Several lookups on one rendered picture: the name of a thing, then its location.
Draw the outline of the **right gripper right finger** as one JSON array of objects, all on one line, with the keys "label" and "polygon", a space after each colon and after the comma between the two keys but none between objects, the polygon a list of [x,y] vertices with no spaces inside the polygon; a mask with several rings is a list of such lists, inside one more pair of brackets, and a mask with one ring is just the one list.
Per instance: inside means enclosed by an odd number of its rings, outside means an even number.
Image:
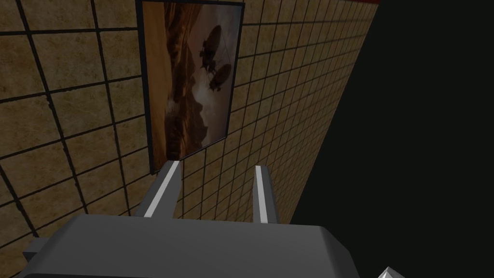
[{"label": "right gripper right finger", "polygon": [[267,166],[255,166],[253,222],[279,224],[273,182]]}]

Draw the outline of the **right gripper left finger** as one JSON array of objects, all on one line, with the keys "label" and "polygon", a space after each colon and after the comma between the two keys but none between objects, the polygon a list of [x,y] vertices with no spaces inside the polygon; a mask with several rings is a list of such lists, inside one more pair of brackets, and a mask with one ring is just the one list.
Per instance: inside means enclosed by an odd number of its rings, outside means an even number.
[{"label": "right gripper left finger", "polygon": [[180,190],[180,162],[167,161],[152,182],[134,216],[172,219]]}]

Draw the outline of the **framed landscape picture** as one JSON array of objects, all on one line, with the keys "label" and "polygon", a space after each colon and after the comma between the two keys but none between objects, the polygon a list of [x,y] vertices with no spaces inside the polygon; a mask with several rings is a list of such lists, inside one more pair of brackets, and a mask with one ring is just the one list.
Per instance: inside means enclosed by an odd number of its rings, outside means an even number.
[{"label": "framed landscape picture", "polygon": [[136,0],[151,173],[227,137],[245,7]]}]

